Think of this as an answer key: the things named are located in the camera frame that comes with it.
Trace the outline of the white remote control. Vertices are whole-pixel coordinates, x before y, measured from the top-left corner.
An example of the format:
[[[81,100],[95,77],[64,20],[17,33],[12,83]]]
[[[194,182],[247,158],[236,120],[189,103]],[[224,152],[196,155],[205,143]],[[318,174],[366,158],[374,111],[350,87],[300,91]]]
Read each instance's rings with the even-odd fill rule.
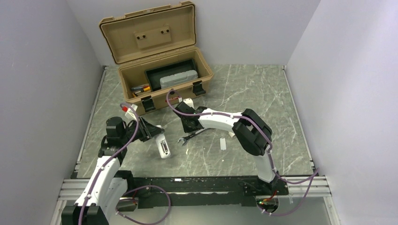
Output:
[[[168,146],[166,137],[163,133],[155,137],[155,142],[162,159],[166,159],[171,156],[170,148]]]

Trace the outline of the white remote battery cover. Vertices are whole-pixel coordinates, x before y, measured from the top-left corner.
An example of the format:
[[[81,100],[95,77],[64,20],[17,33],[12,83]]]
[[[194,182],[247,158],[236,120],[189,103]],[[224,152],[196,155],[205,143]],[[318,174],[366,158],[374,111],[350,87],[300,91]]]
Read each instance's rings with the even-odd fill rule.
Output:
[[[226,139],[225,138],[220,138],[220,150],[226,150],[227,146],[226,146]]]

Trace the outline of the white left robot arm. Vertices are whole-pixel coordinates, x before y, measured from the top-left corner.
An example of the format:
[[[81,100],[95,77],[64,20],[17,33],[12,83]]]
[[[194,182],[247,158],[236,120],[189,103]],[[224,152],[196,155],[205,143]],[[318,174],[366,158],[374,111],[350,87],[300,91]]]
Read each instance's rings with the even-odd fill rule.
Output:
[[[75,203],[63,209],[61,223],[108,225],[120,198],[132,195],[136,187],[132,172],[120,169],[127,146],[136,140],[146,142],[163,133],[163,128],[145,119],[129,123],[120,117],[108,119],[95,170]]]

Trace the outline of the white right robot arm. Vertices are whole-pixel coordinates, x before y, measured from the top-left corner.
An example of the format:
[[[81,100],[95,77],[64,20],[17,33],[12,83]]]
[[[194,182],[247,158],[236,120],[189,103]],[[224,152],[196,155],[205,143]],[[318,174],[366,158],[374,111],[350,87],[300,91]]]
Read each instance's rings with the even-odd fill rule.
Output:
[[[270,161],[272,154],[272,129],[252,109],[229,113],[207,107],[194,109],[181,102],[172,110],[181,118],[184,129],[196,131],[213,128],[234,133],[242,148],[254,157],[259,190],[269,195],[276,190],[276,172]]]

